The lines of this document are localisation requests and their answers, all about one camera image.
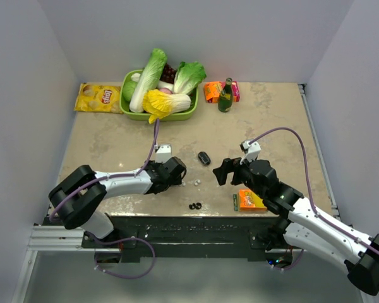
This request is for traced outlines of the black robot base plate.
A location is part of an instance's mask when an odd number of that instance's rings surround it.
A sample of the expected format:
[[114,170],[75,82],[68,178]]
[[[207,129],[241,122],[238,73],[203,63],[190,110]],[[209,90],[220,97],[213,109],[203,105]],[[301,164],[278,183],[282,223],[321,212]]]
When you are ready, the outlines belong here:
[[84,233],[83,247],[101,263],[137,263],[141,258],[237,258],[291,262],[296,247],[280,235],[275,217],[112,217],[114,231],[96,243]]

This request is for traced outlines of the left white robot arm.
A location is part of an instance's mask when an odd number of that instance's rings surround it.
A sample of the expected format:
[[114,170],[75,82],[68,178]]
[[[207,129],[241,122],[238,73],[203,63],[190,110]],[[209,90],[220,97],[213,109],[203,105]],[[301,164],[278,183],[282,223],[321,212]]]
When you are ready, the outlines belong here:
[[167,162],[149,161],[143,169],[130,172],[96,172],[82,165],[59,183],[50,193],[54,207],[50,221],[58,216],[64,228],[82,228],[95,236],[103,247],[117,243],[118,232],[111,219],[99,211],[100,203],[128,194],[159,194],[182,184],[186,166],[178,157]]

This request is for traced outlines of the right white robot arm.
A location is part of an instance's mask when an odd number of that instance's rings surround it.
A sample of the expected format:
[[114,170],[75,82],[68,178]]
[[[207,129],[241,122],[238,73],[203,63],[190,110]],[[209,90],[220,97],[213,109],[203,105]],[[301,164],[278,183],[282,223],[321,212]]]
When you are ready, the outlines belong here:
[[280,225],[268,233],[271,245],[305,249],[340,266],[360,291],[379,293],[379,234],[362,233],[315,208],[302,193],[279,181],[267,160],[226,158],[213,173],[221,186],[233,174],[232,185],[245,185],[281,217]]

